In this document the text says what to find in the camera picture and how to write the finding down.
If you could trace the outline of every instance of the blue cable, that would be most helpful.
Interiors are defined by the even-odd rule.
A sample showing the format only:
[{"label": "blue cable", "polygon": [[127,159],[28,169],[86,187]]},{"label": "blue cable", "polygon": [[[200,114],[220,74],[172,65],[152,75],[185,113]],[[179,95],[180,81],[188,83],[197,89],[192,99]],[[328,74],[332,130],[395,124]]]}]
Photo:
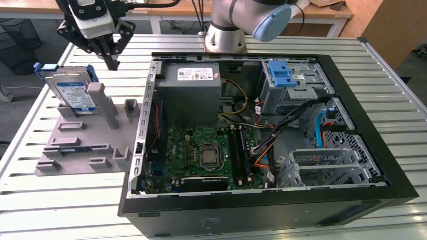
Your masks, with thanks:
[{"label": "blue cable", "polygon": [[317,146],[323,149],[323,142],[321,142],[321,119],[327,113],[323,111],[320,112],[317,119],[315,120],[315,139],[317,141]]}]

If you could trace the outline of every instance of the ram slot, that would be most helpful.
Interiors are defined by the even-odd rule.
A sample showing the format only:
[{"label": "ram slot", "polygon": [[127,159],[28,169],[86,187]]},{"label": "ram slot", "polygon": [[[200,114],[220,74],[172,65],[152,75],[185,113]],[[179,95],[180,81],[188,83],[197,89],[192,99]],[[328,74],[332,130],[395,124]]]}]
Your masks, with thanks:
[{"label": "ram slot", "polygon": [[244,131],[241,130],[241,128],[239,129],[239,134],[240,134],[240,143],[241,143],[241,165],[244,166],[244,174],[245,174],[245,179],[248,182],[251,182],[251,164],[249,164],[249,152],[248,152],[248,148],[247,148],[247,141],[245,141],[245,135],[244,135]]},{"label": "ram slot", "polygon": [[232,178],[233,184],[241,186],[247,183],[247,168],[245,168],[245,158],[244,158],[244,146],[241,142],[241,131],[240,129],[228,129],[228,144],[229,144],[229,156],[231,156],[231,166],[232,166]]}]

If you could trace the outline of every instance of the table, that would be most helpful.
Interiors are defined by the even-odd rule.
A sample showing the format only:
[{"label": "table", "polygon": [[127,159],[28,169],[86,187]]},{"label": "table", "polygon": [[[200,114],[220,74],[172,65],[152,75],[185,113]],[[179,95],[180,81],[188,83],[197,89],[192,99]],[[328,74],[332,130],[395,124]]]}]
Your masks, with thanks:
[{"label": "table", "polygon": [[[156,3],[169,3],[169,0],[156,0]],[[204,18],[211,21],[211,2],[204,1]],[[329,7],[316,7],[309,5],[304,10],[305,24],[328,24],[332,25],[327,37],[337,38],[344,29],[345,23],[353,18],[353,13],[344,6],[340,11],[329,9]],[[189,0],[181,0],[177,6],[169,8],[153,8],[149,13],[149,21],[152,34],[161,34],[160,21],[197,21],[195,7]],[[291,24],[303,23],[303,15],[296,15],[289,21]]]},{"label": "table", "polygon": [[[420,197],[401,206],[379,210],[345,226],[195,239],[425,239],[427,108],[369,44],[355,38],[323,37],[280,37],[271,43],[261,43],[248,37],[247,49],[249,53],[331,55]],[[127,98],[141,102],[152,51],[203,52],[203,39],[196,35],[136,35],[120,56],[117,72],[106,71],[105,64],[93,54],[88,55],[69,45],[60,65],[90,62],[113,102],[122,104]],[[0,161],[1,240],[144,239],[129,221],[117,217],[124,173],[33,175],[60,116],[54,109],[57,104],[44,87]]]},{"label": "table", "polygon": [[[169,3],[169,0],[156,0],[155,3]],[[305,24],[332,25],[327,37],[339,37],[347,20],[353,17],[352,12],[344,6],[340,11],[328,7],[319,8],[309,5],[304,9]],[[211,21],[211,3],[204,4],[205,21]],[[54,0],[1,0],[0,18],[24,19],[64,19],[64,15]],[[124,20],[148,20],[151,22],[152,34],[161,34],[161,21],[197,21],[192,2],[181,0],[177,6],[171,8],[137,8],[122,18]],[[289,23],[300,24],[303,16],[299,14]]]}]

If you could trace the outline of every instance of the cpu socket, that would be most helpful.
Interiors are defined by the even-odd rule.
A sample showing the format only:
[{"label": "cpu socket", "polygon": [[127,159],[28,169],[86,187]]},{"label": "cpu socket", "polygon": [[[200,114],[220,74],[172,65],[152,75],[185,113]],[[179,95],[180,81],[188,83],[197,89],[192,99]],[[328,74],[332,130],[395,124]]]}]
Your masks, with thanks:
[{"label": "cpu socket", "polygon": [[205,171],[212,172],[216,168],[220,167],[220,148],[216,145],[209,144],[211,146],[200,146],[200,168]]}]

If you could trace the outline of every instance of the hard drive label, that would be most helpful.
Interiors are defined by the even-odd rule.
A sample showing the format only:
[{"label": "hard drive label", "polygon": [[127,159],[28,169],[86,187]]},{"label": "hard drive label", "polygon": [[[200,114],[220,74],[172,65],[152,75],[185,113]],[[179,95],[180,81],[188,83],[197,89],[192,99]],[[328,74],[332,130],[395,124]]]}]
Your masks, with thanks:
[{"label": "hard drive label", "polygon": [[58,92],[66,100],[70,108],[80,112],[90,112],[96,110],[94,103],[82,82],[58,82]]}]

